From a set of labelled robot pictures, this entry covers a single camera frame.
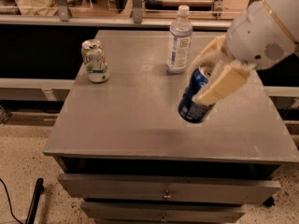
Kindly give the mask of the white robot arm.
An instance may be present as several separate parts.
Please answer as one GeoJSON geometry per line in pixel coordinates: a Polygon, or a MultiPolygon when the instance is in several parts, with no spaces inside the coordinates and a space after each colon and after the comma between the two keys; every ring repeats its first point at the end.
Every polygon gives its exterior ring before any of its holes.
{"type": "Polygon", "coordinates": [[[261,0],[215,37],[191,67],[212,63],[210,80],[192,100],[214,105],[247,83],[252,70],[269,69],[294,54],[299,42],[299,0],[261,0]]]}

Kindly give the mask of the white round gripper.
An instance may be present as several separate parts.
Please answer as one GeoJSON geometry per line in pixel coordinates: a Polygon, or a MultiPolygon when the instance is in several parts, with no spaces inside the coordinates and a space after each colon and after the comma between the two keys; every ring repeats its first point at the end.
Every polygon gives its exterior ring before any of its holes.
{"type": "Polygon", "coordinates": [[[214,105],[246,84],[251,66],[245,63],[256,63],[257,70],[269,69],[294,54],[295,49],[294,12],[254,2],[234,19],[226,36],[213,38],[191,62],[190,73],[201,63],[217,63],[208,83],[192,100],[198,105],[214,105]],[[226,58],[225,49],[239,61],[219,62],[226,58]]]}

